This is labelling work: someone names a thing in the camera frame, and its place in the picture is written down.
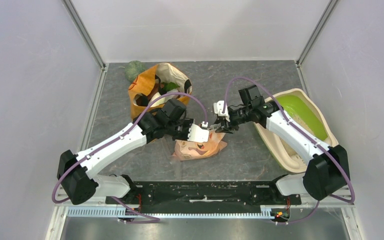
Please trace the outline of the pink cat litter bag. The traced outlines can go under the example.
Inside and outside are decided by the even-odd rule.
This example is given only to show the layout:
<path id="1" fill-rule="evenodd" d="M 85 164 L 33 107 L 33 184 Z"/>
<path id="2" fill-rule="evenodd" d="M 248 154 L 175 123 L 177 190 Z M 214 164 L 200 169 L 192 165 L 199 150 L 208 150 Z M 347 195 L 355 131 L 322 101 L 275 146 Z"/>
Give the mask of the pink cat litter bag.
<path id="1" fill-rule="evenodd" d="M 212 157 L 222 151 L 228 144 L 223 141 L 225 133 L 211 130 L 207 142 L 191 142 L 176 140 L 174 152 L 175 160 L 188 161 Z"/>

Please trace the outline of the beige green litter box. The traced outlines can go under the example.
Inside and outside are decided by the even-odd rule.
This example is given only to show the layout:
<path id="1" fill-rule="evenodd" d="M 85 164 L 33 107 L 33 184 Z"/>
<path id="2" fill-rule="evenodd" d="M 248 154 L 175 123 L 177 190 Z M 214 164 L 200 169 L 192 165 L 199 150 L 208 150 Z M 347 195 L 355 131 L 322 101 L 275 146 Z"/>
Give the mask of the beige green litter box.
<path id="1" fill-rule="evenodd" d="M 322 112 L 303 90 L 293 88 L 276 93 L 274 97 L 289 116 L 313 136 L 332 147 L 339 144 Z M 260 124 L 255 123 L 254 126 L 274 159 L 283 169 L 293 174 L 300 174 L 306 171 L 307 164 L 292 147 Z"/>

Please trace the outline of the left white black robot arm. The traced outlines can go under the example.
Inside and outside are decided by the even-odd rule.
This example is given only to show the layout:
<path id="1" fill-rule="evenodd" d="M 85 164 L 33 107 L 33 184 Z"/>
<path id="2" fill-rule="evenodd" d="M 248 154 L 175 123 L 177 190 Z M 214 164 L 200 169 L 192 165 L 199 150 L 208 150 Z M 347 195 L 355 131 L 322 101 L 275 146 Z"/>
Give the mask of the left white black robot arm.
<path id="1" fill-rule="evenodd" d="M 103 142 L 73 153 L 66 150 L 60 155 L 56 189 L 62 187 L 67 200 L 80 205 L 97 194 L 118 197 L 124 204 L 132 204 L 137 191 L 123 177 L 112 180 L 100 176 L 106 166 L 130 151 L 142 147 L 165 135 L 173 140 L 195 141 L 200 127 L 194 119 L 186 117 L 186 106 L 170 99 L 163 107 L 145 110 L 125 128 Z"/>

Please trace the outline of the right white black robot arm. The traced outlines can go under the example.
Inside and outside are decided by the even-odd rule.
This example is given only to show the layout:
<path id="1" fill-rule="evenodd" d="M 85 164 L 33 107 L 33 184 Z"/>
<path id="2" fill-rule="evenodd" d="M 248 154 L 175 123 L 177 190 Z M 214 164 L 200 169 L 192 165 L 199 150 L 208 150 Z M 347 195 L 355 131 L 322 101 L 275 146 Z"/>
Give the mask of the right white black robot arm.
<path id="1" fill-rule="evenodd" d="M 237 107 L 225 100 L 213 104 L 217 132 L 232 134 L 241 124 L 253 122 L 283 140 L 303 160 L 306 170 L 275 180 L 268 191 L 269 200 L 280 205 L 290 195 L 308 194 L 321 201 L 333 197 L 350 180 L 348 154 L 341 145 L 331 146 L 299 125 L 277 99 L 265 100 L 256 85 L 239 91 L 242 103 Z"/>

